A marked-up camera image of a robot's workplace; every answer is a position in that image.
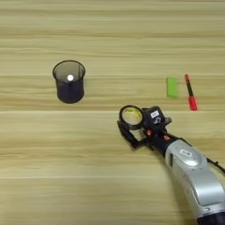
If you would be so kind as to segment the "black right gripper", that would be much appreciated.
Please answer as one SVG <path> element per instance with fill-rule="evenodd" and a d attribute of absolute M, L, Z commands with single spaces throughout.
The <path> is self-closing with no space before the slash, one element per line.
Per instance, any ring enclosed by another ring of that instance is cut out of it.
<path fill-rule="evenodd" d="M 133 125 L 128 125 L 122 121 L 117 121 L 119 130 L 122 136 L 130 143 L 133 149 L 138 149 L 142 146 L 146 146 L 152 150 L 157 150 L 159 153 L 165 153 L 167 148 L 176 140 L 178 137 L 167 132 L 166 126 L 172 122 L 171 117 L 166 117 L 162 125 L 150 126 L 147 124 L 143 125 L 144 139 L 138 141 L 131 130 L 136 130 Z"/>

